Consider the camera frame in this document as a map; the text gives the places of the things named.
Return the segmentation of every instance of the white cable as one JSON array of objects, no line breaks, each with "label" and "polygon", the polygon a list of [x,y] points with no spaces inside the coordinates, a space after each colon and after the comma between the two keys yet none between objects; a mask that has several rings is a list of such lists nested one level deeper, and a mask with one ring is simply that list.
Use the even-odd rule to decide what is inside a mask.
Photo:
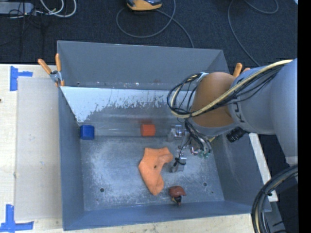
[{"label": "white cable", "polygon": [[70,16],[74,15],[76,13],[76,11],[77,11],[77,2],[76,2],[76,0],[73,0],[73,4],[74,4],[74,9],[73,9],[73,11],[70,14],[68,14],[68,15],[58,15],[58,14],[56,14],[55,16],[67,18],[67,17],[70,17]]},{"label": "white cable", "polygon": [[76,2],[76,0],[73,0],[74,8],[73,8],[73,11],[70,14],[68,14],[68,15],[59,15],[59,13],[64,9],[64,0],[61,0],[62,7],[58,11],[56,11],[56,12],[53,12],[52,10],[50,10],[45,5],[43,0],[40,0],[40,2],[42,3],[43,7],[48,11],[48,13],[45,13],[45,12],[42,12],[42,11],[36,11],[36,12],[42,13],[42,14],[45,14],[45,15],[54,15],[54,16],[57,16],[57,17],[67,18],[67,17],[70,17],[70,16],[74,15],[76,13],[76,10],[77,10],[77,2]]},{"label": "white cable", "polygon": [[56,12],[53,12],[52,10],[50,10],[50,9],[45,5],[45,3],[44,3],[43,0],[40,0],[40,2],[41,2],[41,4],[43,5],[43,7],[48,11],[48,13],[45,13],[45,12],[42,12],[42,11],[36,11],[36,12],[42,13],[42,14],[45,14],[45,15],[56,15],[56,14],[60,13],[60,12],[63,10],[63,8],[64,8],[64,0],[61,0],[61,2],[62,2],[62,7],[61,7],[58,11],[56,11]]}]

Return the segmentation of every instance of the orange foam piece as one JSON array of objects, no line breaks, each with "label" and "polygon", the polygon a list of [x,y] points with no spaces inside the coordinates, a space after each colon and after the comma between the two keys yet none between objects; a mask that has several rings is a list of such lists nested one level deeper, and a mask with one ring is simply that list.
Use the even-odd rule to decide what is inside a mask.
[{"label": "orange foam piece", "polygon": [[156,133],[156,127],[154,124],[141,124],[140,134],[141,136],[154,136]]},{"label": "orange foam piece", "polygon": [[144,156],[138,169],[148,190],[157,195],[164,187],[161,170],[165,163],[173,160],[173,155],[167,147],[161,149],[145,148]]}]

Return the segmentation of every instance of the wire bundle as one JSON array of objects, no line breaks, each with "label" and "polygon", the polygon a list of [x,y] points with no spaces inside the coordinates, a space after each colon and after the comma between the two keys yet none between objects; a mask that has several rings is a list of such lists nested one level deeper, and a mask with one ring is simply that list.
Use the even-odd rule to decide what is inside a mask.
[{"label": "wire bundle", "polygon": [[[257,89],[257,91],[255,93],[253,93],[251,96],[255,95],[261,88],[263,88],[267,83],[269,83],[275,77],[276,73],[280,70],[281,65],[287,64],[291,61],[292,60],[283,60],[283,61],[275,62],[273,64],[270,64],[268,66],[265,66],[265,67],[259,69],[257,72],[251,74],[250,76],[243,79],[241,82],[235,84],[232,88],[230,88],[228,91],[223,93],[220,97],[218,97],[216,100],[214,100],[210,104],[206,105],[205,107],[203,107],[200,110],[193,111],[193,112],[190,112],[190,100],[191,100],[191,97],[192,97],[192,95],[193,95],[193,93],[197,87],[195,87],[193,89],[193,91],[191,92],[191,96],[188,100],[186,110],[180,108],[180,106],[183,103],[186,96],[184,97],[182,103],[179,106],[176,105],[176,98],[177,98],[178,93],[180,92],[181,88],[186,83],[193,82],[195,79],[199,78],[202,74],[191,75],[190,77],[186,78],[182,83],[178,84],[171,91],[169,91],[168,96],[167,96],[168,106],[171,109],[171,112],[176,117],[183,118],[183,119],[187,119],[190,117],[197,117],[203,113],[209,112],[211,110],[215,110],[221,106],[228,105],[228,104],[230,104],[230,101],[233,100],[234,98],[236,98],[237,96],[246,94],[246,93],[248,93],[254,89]],[[245,90],[250,84],[254,83],[255,81],[257,81],[258,79],[260,79],[264,76],[268,76],[268,77],[264,81],[262,81],[261,83],[256,85],[255,87],[248,89],[248,90]]]},{"label": "wire bundle", "polygon": [[47,12],[44,12],[44,11],[40,11],[40,10],[36,10],[37,13],[41,13],[41,14],[44,14],[44,15],[54,15],[56,17],[62,17],[62,18],[67,18],[67,17],[70,17],[72,15],[74,15],[76,13],[76,10],[77,10],[77,2],[76,0],[72,0],[73,1],[73,5],[74,5],[74,8],[73,8],[73,11],[70,13],[70,14],[67,14],[66,15],[66,12],[64,14],[61,14],[61,12],[63,11],[64,9],[64,0],[60,0],[62,5],[61,5],[61,8],[56,10],[56,9],[53,9],[53,10],[50,10],[46,4],[44,3],[43,0],[40,0],[42,6],[44,7],[44,9],[47,11]]},{"label": "wire bundle", "polygon": [[255,233],[269,233],[269,226],[264,216],[264,203],[266,198],[281,183],[298,175],[298,165],[291,166],[274,176],[258,192],[252,208],[252,223]]}]

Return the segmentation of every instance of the blue block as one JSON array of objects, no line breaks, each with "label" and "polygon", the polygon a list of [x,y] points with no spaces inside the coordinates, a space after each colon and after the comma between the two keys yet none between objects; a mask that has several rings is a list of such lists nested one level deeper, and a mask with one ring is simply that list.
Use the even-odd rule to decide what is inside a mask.
[{"label": "blue block", "polygon": [[82,140],[93,140],[95,134],[94,126],[82,125],[80,126],[80,139]]}]

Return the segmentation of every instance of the yellow cable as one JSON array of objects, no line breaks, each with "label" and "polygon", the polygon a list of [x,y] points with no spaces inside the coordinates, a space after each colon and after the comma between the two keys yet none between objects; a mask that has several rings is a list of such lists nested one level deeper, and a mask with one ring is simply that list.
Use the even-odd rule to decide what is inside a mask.
[{"label": "yellow cable", "polygon": [[252,75],[248,76],[246,79],[244,79],[243,81],[241,81],[240,83],[235,84],[231,89],[227,90],[225,93],[223,93],[220,97],[218,97],[216,100],[214,100],[213,102],[209,103],[208,105],[206,105],[205,107],[203,107],[200,110],[185,114],[185,115],[180,115],[178,113],[176,113],[175,111],[172,111],[173,115],[175,115],[176,117],[179,118],[189,118],[189,117],[195,117],[205,111],[207,111],[208,109],[210,109],[211,107],[213,107],[215,104],[221,102],[222,100],[224,100],[226,97],[228,97],[232,92],[234,92],[236,89],[240,88],[242,85],[244,85],[246,82],[248,82],[249,80],[253,79],[254,77],[258,76],[259,74],[265,72],[266,70],[272,69],[276,66],[280,66],[280,65],[284,65],[287,64],[289,62],[291,62],[293,60],[282,60],[282,61],[278,61],[275,63],[272,63],[262,69],[260,69],[259,71],[253,73]]}]

